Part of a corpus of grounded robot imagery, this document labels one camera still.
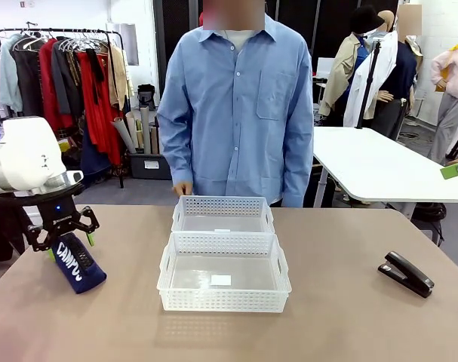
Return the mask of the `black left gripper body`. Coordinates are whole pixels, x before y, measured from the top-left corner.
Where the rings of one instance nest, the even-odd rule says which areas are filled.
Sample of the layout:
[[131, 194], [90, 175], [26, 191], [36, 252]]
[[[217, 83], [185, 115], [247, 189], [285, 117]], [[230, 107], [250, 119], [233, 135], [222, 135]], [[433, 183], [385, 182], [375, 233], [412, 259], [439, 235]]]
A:
[[59, 236], [76, 230], [80, 219], [72, 195], [39, 195], [37, 208], [45, 230], [58, 227]]

